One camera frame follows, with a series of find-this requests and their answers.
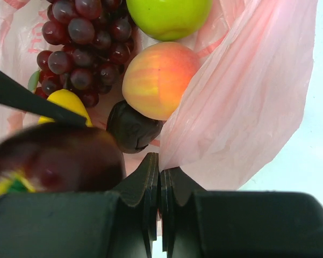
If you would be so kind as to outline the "dark purple plum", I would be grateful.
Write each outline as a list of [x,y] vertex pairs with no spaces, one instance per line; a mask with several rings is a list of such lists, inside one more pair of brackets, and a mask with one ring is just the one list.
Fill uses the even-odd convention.
[[120,150],[127,154],[135,154],[148,147],[162,127],[162,121],[142,115],[126,101],[113,106],[106,123],[106,131],[115,138]]

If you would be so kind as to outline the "green apple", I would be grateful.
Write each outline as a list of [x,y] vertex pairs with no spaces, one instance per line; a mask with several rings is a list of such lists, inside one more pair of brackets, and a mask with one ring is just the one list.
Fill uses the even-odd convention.
[[130,0],[128,11],[137,27],[159,41],[185,38],[206,22],[212,1]]

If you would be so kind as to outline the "yellow pear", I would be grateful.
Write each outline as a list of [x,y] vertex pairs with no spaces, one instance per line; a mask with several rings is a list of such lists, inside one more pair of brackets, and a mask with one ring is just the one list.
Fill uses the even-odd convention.
[[47,100],[67,110],[75,112],[80,116],[86,117],[87,127],[93,127],[85,106],[81,102],[80,98],[71,91],[66,89],[55,91],[47,97]]

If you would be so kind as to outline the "red grape bunch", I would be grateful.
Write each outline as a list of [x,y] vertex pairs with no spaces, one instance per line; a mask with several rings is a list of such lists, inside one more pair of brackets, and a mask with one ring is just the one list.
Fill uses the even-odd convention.
[[66,89],[92,108],[124,73],[134,50],[135,23],[126,1],[50,1],[44,40],[58,51],[37,55],[38,85],[33,93],[47,98]]

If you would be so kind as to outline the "dark red apple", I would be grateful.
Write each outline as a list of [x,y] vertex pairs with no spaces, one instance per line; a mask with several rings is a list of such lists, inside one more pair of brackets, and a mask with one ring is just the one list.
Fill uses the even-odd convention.
[[0,196],[107,191],[125,177],[123,153],[100,128],[45,123],[0,143]]

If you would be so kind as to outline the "orange peach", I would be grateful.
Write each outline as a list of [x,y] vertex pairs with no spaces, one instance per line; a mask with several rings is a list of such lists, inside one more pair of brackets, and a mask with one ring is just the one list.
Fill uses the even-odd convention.
[[147,47],[128,65],[122,94],[142,115],[168,120],[200,67],[197,54],[177,42]]

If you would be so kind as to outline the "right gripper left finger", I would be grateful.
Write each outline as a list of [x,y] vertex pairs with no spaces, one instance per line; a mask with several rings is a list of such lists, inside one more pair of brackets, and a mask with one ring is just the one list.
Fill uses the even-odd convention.
[[0,257],[151,257],[159,157],[106,192],[0,197]]

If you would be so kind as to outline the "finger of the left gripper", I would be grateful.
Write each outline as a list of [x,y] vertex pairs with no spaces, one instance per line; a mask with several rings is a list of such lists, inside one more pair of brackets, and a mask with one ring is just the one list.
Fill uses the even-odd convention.
[[0,104],[76,126],[85,126],[87,121],[85,117],[31,93],[1,71]]

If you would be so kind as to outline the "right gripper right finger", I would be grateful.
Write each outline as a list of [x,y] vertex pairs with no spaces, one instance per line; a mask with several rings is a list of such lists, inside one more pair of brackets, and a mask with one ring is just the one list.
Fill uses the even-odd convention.
[[323,208],[311,195],[207,191],[179,168],[160,182],[168,257],[323,257]]

